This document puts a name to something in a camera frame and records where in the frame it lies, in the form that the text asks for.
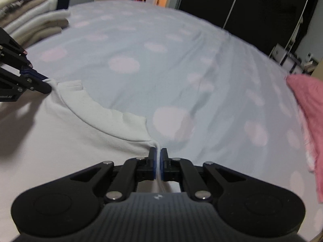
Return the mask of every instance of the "bed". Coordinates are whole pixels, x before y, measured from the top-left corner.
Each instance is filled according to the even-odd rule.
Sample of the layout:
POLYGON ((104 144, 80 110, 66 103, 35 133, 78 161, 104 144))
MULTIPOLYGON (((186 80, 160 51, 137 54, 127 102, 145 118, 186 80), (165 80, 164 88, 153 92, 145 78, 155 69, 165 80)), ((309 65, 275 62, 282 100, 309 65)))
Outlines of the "bed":
POLYGON ((170 157, 214 161, 292 190, 306 205, 300 235, 309 241, 322 230, 297 103, 275 62, 173 9, 110 0, 70 10, 68 29, 28 49, 38 72, 81 80, 103 107, 145 116, 170 157))

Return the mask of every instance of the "logo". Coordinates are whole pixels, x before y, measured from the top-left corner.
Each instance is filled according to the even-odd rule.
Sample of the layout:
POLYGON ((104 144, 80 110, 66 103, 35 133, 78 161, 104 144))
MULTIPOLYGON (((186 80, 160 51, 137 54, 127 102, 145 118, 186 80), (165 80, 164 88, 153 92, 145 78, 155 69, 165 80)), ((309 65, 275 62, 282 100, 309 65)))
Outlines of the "logo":
POLYGON ((158 194, 158 195, 155 195, 154 196, 154 199, 157 199, 157 200, 160 200, 160 199, 162 199, 163 198, 163 196, 162 195, 160 195, 160 194, 158 194))

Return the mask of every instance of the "wardrobe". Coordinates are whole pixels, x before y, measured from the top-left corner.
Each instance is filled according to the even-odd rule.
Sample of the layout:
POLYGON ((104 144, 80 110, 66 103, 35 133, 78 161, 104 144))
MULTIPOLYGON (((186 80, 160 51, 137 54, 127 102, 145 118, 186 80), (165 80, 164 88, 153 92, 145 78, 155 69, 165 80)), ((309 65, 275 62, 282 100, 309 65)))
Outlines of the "wardrobe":
POLYGON ((180 0, 179 10, 205 19, 269 55, 287 46, 308 0, 180 0))

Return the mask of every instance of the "pink towel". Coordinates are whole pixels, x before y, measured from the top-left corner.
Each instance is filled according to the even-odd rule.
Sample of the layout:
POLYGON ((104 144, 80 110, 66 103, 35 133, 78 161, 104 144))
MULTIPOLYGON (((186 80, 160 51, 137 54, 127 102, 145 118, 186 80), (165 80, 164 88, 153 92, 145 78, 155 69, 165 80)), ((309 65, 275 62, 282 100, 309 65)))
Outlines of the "pink towel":
POLYGON ((304 143, 305 143, 305 149, 306 149, 306 162, 308 165, 308 170, 310 172, 314 172, 315 169, 315 159, 318 156, 315 150, 315 143, 313 140, 313 136, 308 128, 307 120, 304 115, 304 111, 300 106, 298 106, 298 117, 302 124, 302 131, 303 131, 303 137, 304 137, 304 143))
POLYGON ((323 202, 323 82, 303 74, 289 75, 286 82, 304 111, 314 140, 316 187, 318 199, 323 202))

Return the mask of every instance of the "pink polka dot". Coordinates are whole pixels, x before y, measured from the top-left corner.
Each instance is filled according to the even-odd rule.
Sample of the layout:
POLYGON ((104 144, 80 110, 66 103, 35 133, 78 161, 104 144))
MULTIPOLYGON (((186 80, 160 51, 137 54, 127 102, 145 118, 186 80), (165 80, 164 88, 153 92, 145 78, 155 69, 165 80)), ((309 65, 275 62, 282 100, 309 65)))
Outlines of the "pink polka dot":
POLYGON ((176 35, 176 34, 168 34, 168 35, 166 35, 166 37, 169 40, 173 40, 173 41, 176 41, 176 42, 183 42, 183 39, 179 35, 176 35))
POLYGON ((276 92, 276 94, 278 94, 278 95, 282 94, 282 91, 280 90, 278 85, 276 85, 275 83, 273 83, 273 88, 274 88, 274 91, 276 92))
POLYGON ((159 43, 146 42, 144 43, 145 48, 153 52, 167 53, 167 48, 159 43))
POLYGON ((270 76, 271 81, 274 82, 276 77, 271 72, 269 72, 269 76, 270 76))
POLYGON ((142 20, 142 19, 141 19, 141 20, 138 20, 138 22, 139 22, 139 23, 143 23, 144 25, 148 25, 148 24, 149 24, 149 25, 152 25, 152 24, 153 24, 153 22, 149 22, 149 21, 147 21, 147 20, 142 20))
POLYGON ((211 65, 213 62, 213 59, 203 56, 201 57, 201 62, 206 65, 211 65))
POLYGON ((250 76, 250 78, 255 84, 260 84, 260 78, 258 75, 253 74, 250 76))
POLYGON ((109 67, 118 73, 135 73, 139 71, 140 64, 128 56, 115 56, 109 60, 109 67))
POLYGON ((188 74, 187 80, 196 90, 202 92, 214 91, 214 85, 199 73, 188 74))
POLYGON ((185 30, 185 29, 180 29, 179 32, 184 34, 184 35, 191 35, 192 34, 192 32, 190 32, 188 30, 185 30))
POLYGON ((118 26, 117 27, 120 31, 135 31, 136 28, 132 26, 118 26))
POLYGON ((264 106, 264 99, 262 97, 260 97, 257 93, 255 93, 254 91, 247 89, 246 95, 255 103, 255 105, 264 106))
POLYGON ((314 217, 314 228, 316 232, 321 232, 323 227, 323 209, 320 208, 314 217))
POLYGON ((123 14, 123 15, 133 15, 132 12, 128 12, 128 11, 123 11, 123 12, 121 12, 121 14, 123 14))
POLYGON ((263 126, 257 122, 247 121, 244 125, 250 141, 255 146, 265 146, 268 142, 268 133, 263 126))
POLYGON ((112 15, 109 15, 109 14, 102 15, 100 18, 101 18, 101 20, 113 20, 114 19, 114 17, 112 15))
POLYGON ((298 171, 294 171, 290 177, 290 189, 300 198, 303 197, 305 191, 305 183, 302 175, 298 171))
POLYGON ((193 118, 186 110, 178 107, 158 108, 152 122, 163 136, 179 142, 190 139, 194 132, 193 118))
POLYGON ((291 111, 288 109, 288 107, 284 103, 280 102, 279 107, 280 107, 280 110, 282 110, 284 115, 286 115, 288 117, 292 117, 291 111))
POLYGON ((80 14, 77 14, 77 15, 73 15, 73 19, 80 19, 80 18, 82 18, 83 16, 82 15, 80 15, 80 14))
POLYGON ((88 22, 88 21, 83 21, 83 22, 78 22, 78 23, 74 24, 74 27, 75 27, 75 28, 81 28, 81 27, 87 26, 87 25, 89 25, 89 24, 90 24, 90 22, 88 22))
POLYGON ((174 17, 174 16, 172 16, 172 15, 166 15, 166 17, 167 17, 167 18, 169 18, 169 19, 173 19, 173 20, 175 20, 175 19, 176 19, 176 17, 174 17))
POLYGON ((56 47, 45 51, 41 54, 40 59, 44 62, 52 62, 62 59, 67 55, 67 51, 63 47, 56 47))
POLYGON ((289 145, 294 149, 300 149, 300 142, 295 132, 289 129, 286 135, 289 145))
POLYGON ((98 33, 94 33, 94 34, 90 34, 86 36, 86 39, 91 41, 91 42, 95 42, 95 41, 104 41, 108 38, 107 35, 105 34, 98 34, 98 33))

